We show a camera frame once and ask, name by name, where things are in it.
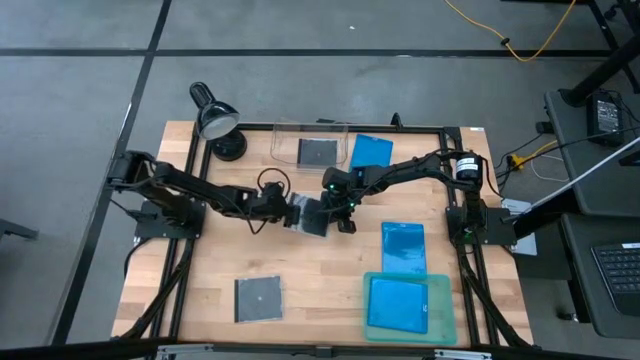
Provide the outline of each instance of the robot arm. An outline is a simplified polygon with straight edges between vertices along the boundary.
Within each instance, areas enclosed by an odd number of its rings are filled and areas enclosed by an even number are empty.
[[[444,163],[456,160],[456,177],[441,170]],[[482,162],[473,152],[432,152],[421,158],[382,167],[378,165],[353,168],[344,172],[329,168],[322,179],[324,211],[330,212],[330,221],[338,222],[340,232],[354,233],[355,223],[350,220],[355,206],[364,196],[385,191],[389,186],[421,178],[434,178],[447,187],[462,190],[465,194],[463,223],[465,227],[483,227],[486,224],[486,206],[480,198],[482,189]]]
[[[144,152],[127,151],[116,159],[107,179],[116,191],[133,191],[162,209],[174,225],[191,220],[192,198],[207,202],[223,216],[276,223],[295,218],[296,208],[289,206],[282,183],[266,183],[261,193],[243,186],[217,186],[158,162]]]

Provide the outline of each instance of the white cable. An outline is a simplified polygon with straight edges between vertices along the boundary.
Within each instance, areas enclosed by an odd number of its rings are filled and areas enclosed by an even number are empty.
[[[535,208],[536,206],[539,206],[540,204],[548,201],[549,199],[552,199],[554,196],[558,195],[558,194],[562,194],[565,190],[569,189],[570,187],[573,186],[573,184],[577,183],[578,181],[584,179],[585,177],[589,176],[589,174],[591,174],[592,172],[598,170],[598,168],[600,168],[602,165],[606,164],[609,160],[615,158],[616,156],[622,154],[623,152],[625,152],[627,149],[630,149],[632,146],[634,146],[635,144],[637,144],[638,142],[640,142],[640,137],[637,137],[635,139],[633,139],[633,141],[631,141],[630,143],[628,143],[627,145],[621,147],[620,149],[618,149],[616,152],[614,152],[613,154],[607,156],[606,158],[604,158],[602,161],[600,161],[599,163],[595,164],[593,167],[591,167],[591,169],[585,171],[584,173],[582,173],[582,175],[578,176],[577,178],[573,179],[571,182],[568,182],[565,186],[561,187],[560,189],[552,192],[551,194],[543,197],[542,199],[536,201],[535,204],[529,206],[529,208],[525,211],[522,212],[522,214],[528,213],[529,211],[531,211],[533,208]]]
[[[542,157],[546,157],[548,159],[559,160],[559,161],[564,162],[564,160],[562,160],[561,158],[556,157],[556,156],[542,155]],[[536,175],[536,177],[538,179],[540,179],[540,180],[548,180],[548,181],[557,181],[557,182],[567,182],[567,181],[569,181],[569,178],[556,179],[556,178],[550,178],[550,177],[546,177],[546,176],[542,176],[542,175],[538,174],[538,172],[536,171],[535,165],[533,165],[534,162],[535,162],[535,159],[531,159],[531,170],[533,170],[533,173]]]

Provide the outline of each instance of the teal tray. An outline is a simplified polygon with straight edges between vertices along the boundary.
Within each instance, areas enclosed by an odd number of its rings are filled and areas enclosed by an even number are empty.
[[[369,294],[372,279],[406,281],[428,286],[428,329],[426,334],[369,326]],[[395,274],[368,272],[364,274],[362,299],[364,300],[364,336],[372,342],[428,343],[454,345],[458,342],[456,320],[453,313],[451,281],[446,275]]]

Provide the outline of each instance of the lamp shade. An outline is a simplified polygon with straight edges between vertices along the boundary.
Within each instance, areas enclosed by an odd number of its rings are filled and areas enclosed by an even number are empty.
[[[231,105],[216,100],[206,84],[191,84],[189,94],[199,109],[196,121],[198,133],[203,139],[213,140],[225,136],[240,121],[238,111]]]

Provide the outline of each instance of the black desk lamp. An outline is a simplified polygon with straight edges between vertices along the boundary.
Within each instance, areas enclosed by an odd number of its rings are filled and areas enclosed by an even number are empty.
[[[198,134],[205,140],[213,141],[213,154],[224,161],[233,161],[244,155],[247,139],[235,128],[240,120],[238,111],[216,100],[209,87],[202,82],[191,84],[189,94],[199,109],[196,119]]]

